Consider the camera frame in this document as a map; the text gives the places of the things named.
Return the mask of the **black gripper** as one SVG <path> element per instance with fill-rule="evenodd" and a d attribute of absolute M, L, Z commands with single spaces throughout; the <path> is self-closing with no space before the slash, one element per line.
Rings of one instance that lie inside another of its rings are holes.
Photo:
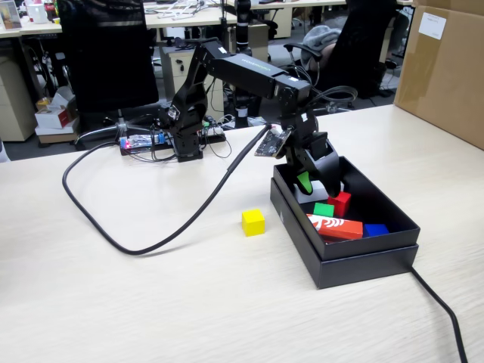
<path fill-rule="evenodd" d="M 305 139 L 292 132 L 285 144 L 287 165 L 298 174 L 296 185 L 304 195 L 313 192 L 312 182 L 320 181 L 329 197 L 340 194 L 340 159 L 326 132 L 314 132 Z"/>

